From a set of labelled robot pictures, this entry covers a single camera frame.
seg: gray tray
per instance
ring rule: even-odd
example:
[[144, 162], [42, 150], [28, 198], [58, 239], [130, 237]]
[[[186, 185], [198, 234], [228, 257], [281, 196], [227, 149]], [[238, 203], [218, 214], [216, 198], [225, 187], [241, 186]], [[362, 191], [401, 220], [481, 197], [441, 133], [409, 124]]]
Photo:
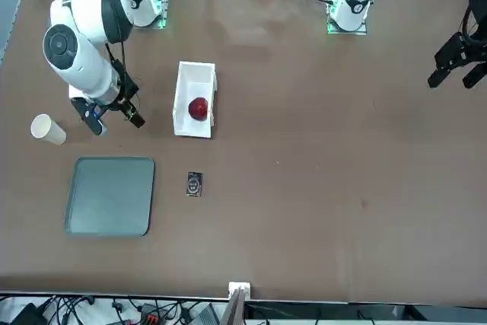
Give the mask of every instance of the gray tray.
[[145, 235], [153, 184], [150, 158], [79, 158], [69, 188], [65, 232], [103, 237]]

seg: white box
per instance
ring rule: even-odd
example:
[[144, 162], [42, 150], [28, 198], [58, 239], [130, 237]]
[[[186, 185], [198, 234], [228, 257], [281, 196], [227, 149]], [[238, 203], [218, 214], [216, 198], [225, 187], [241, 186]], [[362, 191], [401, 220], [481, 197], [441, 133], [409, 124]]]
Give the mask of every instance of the white box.
[[[212, 137], [216, 88], [215, 64], [180, 62], [173, 106], [174, 135], [208, 139]], [[208, 101], [208, 114], [204, 121], [193, 119], [188, 111], [189, 104], [197, 97], [203, 97]]]

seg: white cup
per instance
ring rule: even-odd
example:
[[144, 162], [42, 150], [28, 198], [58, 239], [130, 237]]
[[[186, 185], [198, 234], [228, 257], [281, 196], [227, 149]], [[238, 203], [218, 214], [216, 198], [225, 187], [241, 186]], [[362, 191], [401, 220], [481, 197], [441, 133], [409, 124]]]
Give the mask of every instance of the white cup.
[[47, 114], [40, 114], [30, 124], [30, 133], [39, 140], [62, 145], [66, 141], [66, 132]]

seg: apple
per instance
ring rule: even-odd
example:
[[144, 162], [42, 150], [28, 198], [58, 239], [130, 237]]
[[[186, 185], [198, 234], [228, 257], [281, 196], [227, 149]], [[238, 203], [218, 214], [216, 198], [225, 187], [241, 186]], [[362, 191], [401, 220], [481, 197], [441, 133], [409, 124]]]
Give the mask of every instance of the apple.
[[189, 115], [197, 121], [204, 121], [208, 114], [208, 102], [205, 98], [195, 98], [189, 104], [188, 112]]

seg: table surface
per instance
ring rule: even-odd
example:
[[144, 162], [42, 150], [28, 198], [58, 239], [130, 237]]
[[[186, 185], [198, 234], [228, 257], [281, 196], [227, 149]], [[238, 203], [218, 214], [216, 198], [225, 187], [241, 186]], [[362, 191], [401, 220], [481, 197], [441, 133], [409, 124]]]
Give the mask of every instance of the table surface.
[[[261, 299], [485, 303], [486, 86], [464, 89], [465, 69], [426, 83], [466, 0], [375, 0], [366, 37], [327, 35], [308, 0], [170, 0], [166, 30], [126, 43], [147, 123], [109, 113], [104, 137], [43, 58], [51, 1], [21, 1], [0, 69], [1, 288], [225, 297], [238, 281]], [[216, 64], [212, 139], [173, 135], [180, 60]], [[68, 143], [34, 141], [38, 113]], [[64, 233], [90, 155], [154, 159], [146, 236]]]

